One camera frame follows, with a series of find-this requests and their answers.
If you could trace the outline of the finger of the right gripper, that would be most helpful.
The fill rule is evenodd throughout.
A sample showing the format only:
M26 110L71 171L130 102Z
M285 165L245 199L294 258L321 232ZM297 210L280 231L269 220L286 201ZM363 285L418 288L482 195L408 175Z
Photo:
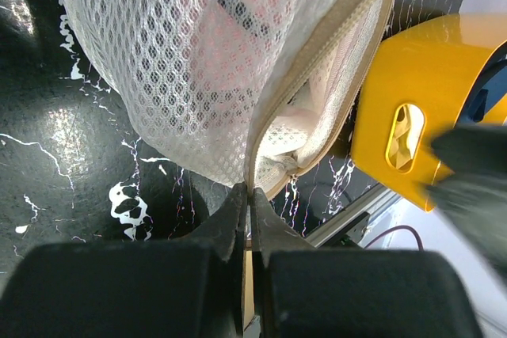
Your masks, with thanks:
M506 273L506 126L459 124L431 142L452 174L426 187L437 209Z

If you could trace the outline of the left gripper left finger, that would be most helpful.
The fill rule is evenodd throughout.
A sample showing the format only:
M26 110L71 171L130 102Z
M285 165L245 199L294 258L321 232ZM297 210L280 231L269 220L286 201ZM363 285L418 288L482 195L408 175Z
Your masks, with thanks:
M198 336L241 337L248 192L233 186L220 208L190 235L206 250L199 280Z

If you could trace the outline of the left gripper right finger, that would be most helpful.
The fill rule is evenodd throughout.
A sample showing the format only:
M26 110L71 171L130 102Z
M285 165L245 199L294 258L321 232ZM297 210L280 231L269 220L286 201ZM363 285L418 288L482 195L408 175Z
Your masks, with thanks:
M254 310L261 318L261 335L278 337L280 328L274 310L270 257L278 251L307 251L314 250L315 247L280 218L261 188L255 188L250 196L250 221Z

